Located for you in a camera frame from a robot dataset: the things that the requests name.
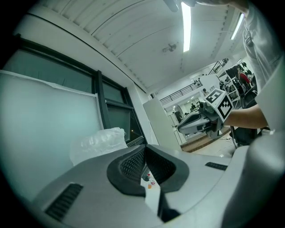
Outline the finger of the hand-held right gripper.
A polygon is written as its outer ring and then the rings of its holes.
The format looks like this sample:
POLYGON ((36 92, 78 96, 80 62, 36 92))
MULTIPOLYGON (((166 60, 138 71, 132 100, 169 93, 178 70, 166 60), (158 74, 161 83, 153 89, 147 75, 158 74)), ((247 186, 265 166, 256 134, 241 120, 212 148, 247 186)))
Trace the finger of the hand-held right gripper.
POLYGON ((192 112, 180 122, 177 129, 182 134, 196 134, 204 132, 204 129, 210 126, 210 119, 206 115, 201 112, 192 112))

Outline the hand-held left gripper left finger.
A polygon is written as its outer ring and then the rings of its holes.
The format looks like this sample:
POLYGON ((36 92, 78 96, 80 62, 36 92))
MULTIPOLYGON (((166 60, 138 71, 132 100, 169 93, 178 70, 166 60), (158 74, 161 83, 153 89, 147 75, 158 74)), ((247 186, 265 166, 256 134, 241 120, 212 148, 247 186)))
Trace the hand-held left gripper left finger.
POLYGON ((49 228, 160 226, 145 202, 145 164, 144 145, 85 160, 48 184, 33 205, 49 228))

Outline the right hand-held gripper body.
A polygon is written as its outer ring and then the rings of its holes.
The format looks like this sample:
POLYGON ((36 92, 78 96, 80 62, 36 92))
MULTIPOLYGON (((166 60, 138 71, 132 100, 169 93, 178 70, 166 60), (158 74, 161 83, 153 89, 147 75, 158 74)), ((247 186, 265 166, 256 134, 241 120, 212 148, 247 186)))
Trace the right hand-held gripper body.
POLYGON ((199 112, 209 121, 203 131, 210 138, 219 137, 220 130, 232 110, 233 104, 227 92, 218 88, 212 90, 203 101, 199 102, 199 112))

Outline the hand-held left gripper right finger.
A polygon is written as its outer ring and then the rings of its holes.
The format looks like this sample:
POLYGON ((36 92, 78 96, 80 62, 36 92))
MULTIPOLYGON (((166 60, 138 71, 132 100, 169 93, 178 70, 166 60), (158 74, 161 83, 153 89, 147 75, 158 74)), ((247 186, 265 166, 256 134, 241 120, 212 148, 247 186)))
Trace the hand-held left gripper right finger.
POLYGON ((151 216, 146 227, 220 228, 229 193, 218 195, 218 185, 229 158, 172 151, 147 145, 146 163, 155 181, 147 189, 151 216))

